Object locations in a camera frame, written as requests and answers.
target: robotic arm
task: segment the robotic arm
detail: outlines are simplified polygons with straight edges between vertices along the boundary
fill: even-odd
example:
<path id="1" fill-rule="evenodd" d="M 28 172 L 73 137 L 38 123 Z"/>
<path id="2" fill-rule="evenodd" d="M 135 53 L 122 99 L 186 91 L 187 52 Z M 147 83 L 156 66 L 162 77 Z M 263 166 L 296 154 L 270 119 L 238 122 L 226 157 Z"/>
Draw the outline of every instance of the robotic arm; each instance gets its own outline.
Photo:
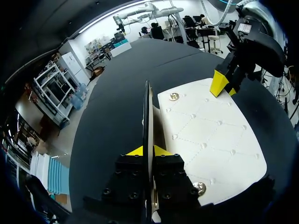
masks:
<path id="1" fill-rule="evenodd" d="M 141 7 L 136 11 L 129 12 L 129 13 L 122 13 L 113 16 L 115 23 L 118 25 L 117 30 L 121 30 L 122 32 L 125 31 L 124 26 L 129 24 L 142 22 L 142 19 L 149 18 L 150 20 L 160 18 L 160 17 L 168 17 L 171 14 L 178 14 L 182 12 L 183 8 L 171 7 L 171 8 L 164 8 L 159 10 L 156 6 L 154 6 L 151 2 L 146 2 L 145 7 Z M 137 20 L 126 21 L 129 16 L 137 15 L 140 13 L 151 12 L 147 14 L 140 15 Z"/>

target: lab equipment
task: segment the lab equipment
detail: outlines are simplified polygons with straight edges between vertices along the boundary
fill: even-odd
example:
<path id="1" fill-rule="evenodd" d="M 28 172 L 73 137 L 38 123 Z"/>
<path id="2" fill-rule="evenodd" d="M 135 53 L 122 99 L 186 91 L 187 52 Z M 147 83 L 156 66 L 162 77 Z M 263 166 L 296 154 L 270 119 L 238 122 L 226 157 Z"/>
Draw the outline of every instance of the lab equipment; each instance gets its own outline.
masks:
<path id="1" fill-rule="evenodd" d="M 164 8 L 161 10 L 159 10 L 151 2 L 146 2 L 144 4 L 144 6 L 145 7 L 141 7 L 138 10 L 135 10 L 133 12 L 122 13 L 122 14 L 113 16 L 115 23 L 118 25 L 117 30 L 121 30 L 122 32 L 125 32 L 125 28 L 124 28 L 125 26 L 133 24 L 133 23 L 137 23 L 137 22 L 142 22 L 142 20 L 145 18 L 153 20 L 156 18 L 164 17 L 164 16 L 169 17 L 170 15 L 174 14 L 176 16 L 177 23 L 180 28 L 181 34 L 182 34 L 184 44 L 187 44 L 187 37 L 185 34 L 184 26 L 182 23 L 182 19 L 179 15 L 179 12 L 182 12 L 184 10 L 183 8 L 174 7 L 172 2 L 171 2 L 171 6 L 172 6 L 171 8 Z M 137 20 L 131 20 L 131 21 L 126 20 L 129 16 L 140 14 L 140 13 L 145 13 L 145 12 L 150 12 L 150 13 L 143 14 L 143 15 L 139 16 Z"/>

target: black table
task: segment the black table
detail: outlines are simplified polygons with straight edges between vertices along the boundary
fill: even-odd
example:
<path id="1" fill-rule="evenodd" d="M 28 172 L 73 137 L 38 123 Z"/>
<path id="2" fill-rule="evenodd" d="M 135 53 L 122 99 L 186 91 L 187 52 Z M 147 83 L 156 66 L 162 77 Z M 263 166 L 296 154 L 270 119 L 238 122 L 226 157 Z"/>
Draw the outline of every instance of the black table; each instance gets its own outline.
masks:
<path id="1" fill-rule="evenodd" d="M 113 58 L 99 77 L 77 129 L 70 166 L 73 210 L 83 196 L 100 198 L 119 154 L 142 145 L 145 80 L 157 94 L 213 77 L 222 58 L 179 43 L 139 39 Z M 233 96 L 254 131 L 275 180 L 277 195 L 287 186 L 296 153 L 293 127 L 275 98 L 259 82 L 245 79 Z"/>
<path id="2" fill-rule="evenodd" d="M 91 72 L 93 72 L 93 71 L 95 70 L 94 67 L 95 67 L 98 63 L 104 61 L 104 60 L 105 60 L 105 57 L 108 58 L 109 60 L 111 60 L 111 57 L 110 57 L 109 53 L 102 53 L 102 54 L 96 56 L 96 59 L 93 59 L 88 65 L 86 65 L 85 68 L 86 68 L 87 70 L 90 70 Z"/>

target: person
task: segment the person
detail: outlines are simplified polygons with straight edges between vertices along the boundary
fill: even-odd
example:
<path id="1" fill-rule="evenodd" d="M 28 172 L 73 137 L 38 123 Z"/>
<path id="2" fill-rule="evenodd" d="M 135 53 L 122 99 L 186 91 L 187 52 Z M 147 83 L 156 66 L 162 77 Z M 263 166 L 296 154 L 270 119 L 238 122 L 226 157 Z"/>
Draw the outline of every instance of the person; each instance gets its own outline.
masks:
<path id="1" fill-rule="evenodd" d="M 200 14 L 200 16 L 201 16 L 201 24 L 202 25 L 211 25 L 209 19 L 207 17 L 205 17 L 205 15 Z"/>

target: ceiling light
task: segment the ceiling light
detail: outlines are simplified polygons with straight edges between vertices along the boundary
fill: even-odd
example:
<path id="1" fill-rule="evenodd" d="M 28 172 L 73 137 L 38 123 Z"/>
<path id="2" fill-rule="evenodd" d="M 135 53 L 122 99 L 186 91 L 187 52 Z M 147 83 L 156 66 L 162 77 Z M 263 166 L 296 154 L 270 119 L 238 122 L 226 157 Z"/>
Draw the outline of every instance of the ceiling light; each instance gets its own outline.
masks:
<path id="1" fill-rule="evenodd" d="M 154 0 L 142 0 L 142 1 L 137 1 L 137 2 L 134 2 L 134 3 L 132 3 L 132 4 L 129 4 L 129 5 L 120 7 L 120 8 L 118 8 L 118 9 L 116 9 L 116 10 L 113 10 L 113 11 L 111 11 L 110 13 L 107 13 L 107 14 L 101 16 L 100 18 L 96 19 L 96 20 L 93 21 L 92 23 L 88 24 L 86 27 L 84 27 L 82 30 L 80 30 L 79 33 L 81 34 L 81 33 L 84 32 L 85 30 L 87 30 L 88 28 L 90 28 L 93 24 L 97 23 L 98 21 L 104 19 L 105 17 L 107 17 L 107 16 L 109 16 L 109 15 L 111 15 L 111 14 L 113 14 L 113 13 L 116 13 L 116 12 L 122 10 L 122 9 L 131 7 L 131 6 L 134 6 L 134 5 L 138 5 L 138 4 L 147 2 L 147 1 L 154 1 Z"/>

